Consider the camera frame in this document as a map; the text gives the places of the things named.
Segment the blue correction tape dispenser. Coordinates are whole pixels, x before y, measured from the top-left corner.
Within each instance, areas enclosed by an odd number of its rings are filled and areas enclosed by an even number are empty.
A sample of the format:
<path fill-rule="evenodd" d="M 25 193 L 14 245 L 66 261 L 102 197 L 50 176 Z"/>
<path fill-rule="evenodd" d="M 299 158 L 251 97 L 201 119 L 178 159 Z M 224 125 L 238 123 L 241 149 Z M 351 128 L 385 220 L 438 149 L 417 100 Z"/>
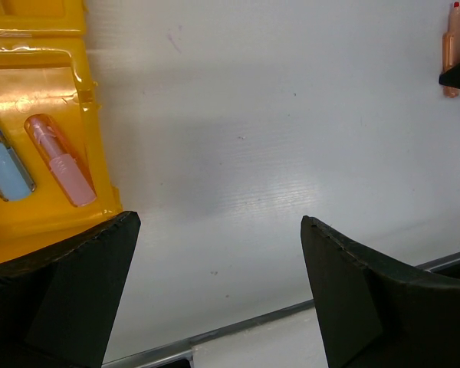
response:
<path fill-rule="evenodd" d="M 34 180 L 0 126 L 0 198 L 17 202 L 29 197 L 35 189 Z"/>

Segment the pink correction tape dispenser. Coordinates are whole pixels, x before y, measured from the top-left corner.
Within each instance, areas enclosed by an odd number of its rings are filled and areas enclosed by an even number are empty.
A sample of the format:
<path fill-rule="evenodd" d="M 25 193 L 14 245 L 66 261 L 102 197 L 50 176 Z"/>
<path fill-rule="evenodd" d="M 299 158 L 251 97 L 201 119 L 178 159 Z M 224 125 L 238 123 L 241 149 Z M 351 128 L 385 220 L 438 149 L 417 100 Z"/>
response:
<path fill-rule="evenodd" d="M 90 173 L 54 118 L 44 113 L 31 115 L 24 128 L 68 201 L 75 207 L 94 202 L 97 195 Z"/>

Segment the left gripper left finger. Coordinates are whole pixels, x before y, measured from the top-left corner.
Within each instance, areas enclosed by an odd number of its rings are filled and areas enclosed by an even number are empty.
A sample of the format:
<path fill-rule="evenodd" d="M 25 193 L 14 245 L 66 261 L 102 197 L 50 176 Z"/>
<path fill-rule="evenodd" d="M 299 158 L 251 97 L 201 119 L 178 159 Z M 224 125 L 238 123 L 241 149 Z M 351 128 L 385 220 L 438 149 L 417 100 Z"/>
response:
<path fill-rule="evenodd" d="M 0 264 L 0 367 L 100 367 L 140 230 L 125 211 Z"/>

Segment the orange correction tape dispenser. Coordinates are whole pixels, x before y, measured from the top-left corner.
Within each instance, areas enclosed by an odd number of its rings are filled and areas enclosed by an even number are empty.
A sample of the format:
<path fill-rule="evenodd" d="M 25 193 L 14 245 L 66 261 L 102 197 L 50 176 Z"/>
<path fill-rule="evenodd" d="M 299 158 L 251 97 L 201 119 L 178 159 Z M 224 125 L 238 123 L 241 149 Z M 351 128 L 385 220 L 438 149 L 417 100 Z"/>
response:
<path fill-rule="evenodd" d="M 460 2 L 454 1 L 448 27 L 442 38 L 442 73 L 460 63 Z"/>

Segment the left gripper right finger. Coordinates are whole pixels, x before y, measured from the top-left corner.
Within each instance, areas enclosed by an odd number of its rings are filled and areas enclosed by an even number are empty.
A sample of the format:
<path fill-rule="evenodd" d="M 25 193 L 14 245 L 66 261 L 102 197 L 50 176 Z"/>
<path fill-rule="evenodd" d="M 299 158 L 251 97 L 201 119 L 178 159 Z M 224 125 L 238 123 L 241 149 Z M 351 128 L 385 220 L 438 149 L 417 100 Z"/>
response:
<path fill-rule="evenodd" d="M 460 367 L 460 252 L 418 267 L 301 221 L 330 367 Z"/>

